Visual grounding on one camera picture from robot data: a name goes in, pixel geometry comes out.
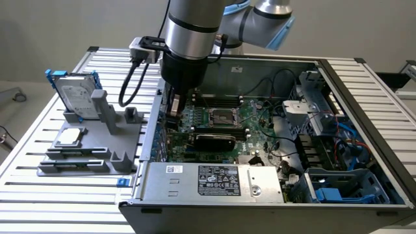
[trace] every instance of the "gray 3d-printed holder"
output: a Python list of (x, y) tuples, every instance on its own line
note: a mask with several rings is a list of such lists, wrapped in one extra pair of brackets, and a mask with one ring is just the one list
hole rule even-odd
[[(80, 122), (75, 113), (64, 113), (67, 121), (46, 152), (46, 161), (39, 164), (39, 176), (131, 173), (144, 114), (136, 108), (116, 112), (106, 96), (106, 90), (95, 90), (91, 96), (100, 119)], [(68, 129), (79, 129), (79, 136), (72, 143), (62, 143), (62, 134)]]

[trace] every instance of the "motherboard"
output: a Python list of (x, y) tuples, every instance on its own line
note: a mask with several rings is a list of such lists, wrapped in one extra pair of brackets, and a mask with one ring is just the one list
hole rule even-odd
[(275, 164), (270, 152), (276, 140), (262, 133), (275, 136), (271, 102), (244, 99), (224, 104), (203, 99), (187, 102), (179, 129), (168, 131), (168, 161), (246, 164), (262, 156), (267, 160), (259, 164)]

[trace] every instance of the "gray floor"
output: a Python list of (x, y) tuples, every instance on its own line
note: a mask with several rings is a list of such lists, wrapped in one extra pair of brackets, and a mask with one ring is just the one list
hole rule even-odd
[[(11, 100), (0, 105), (0, 125), (19, 140), (50, 102), (55, 91), (48, 83), (0, 81), (0, 91), (16, 86), (23, 89), (27, 101), (15, 102)], [(7, 156), (8, 152), (0, 148), (0, 164)]]

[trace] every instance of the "gray robot arm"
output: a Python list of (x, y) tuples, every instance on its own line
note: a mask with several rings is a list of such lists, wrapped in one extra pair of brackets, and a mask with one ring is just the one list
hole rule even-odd
[[(230, 36), (226, 54), (240, 54), (243, 42), (279, 50), (295, 22), (290, 0), (250, 0), (226, 7), (219, 33)], [(219, 53), (220, 43), (215, 43)]]

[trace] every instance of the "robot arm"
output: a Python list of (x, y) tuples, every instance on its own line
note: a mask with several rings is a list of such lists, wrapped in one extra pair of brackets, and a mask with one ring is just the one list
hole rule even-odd
[(255, 7), (250, 0), (172, 0), (162, 76), (175, 93), (184, 95), (203, 83), (218, 32), (230, 36), (226, 48), (247, 42), (278, 50), (294, 24), (291, 13), (290, 0), (260, 0)]
[[(230, 36), (226, 54), (242, 54), (243, 42), (279, 50), (294, 22), (290, 0), (260, 0), (255, 7), (246, 0), (227, 6), (219, 30)], [(218, 54), (220, 43), (216, 41), (215, 45), (214, 53)]]

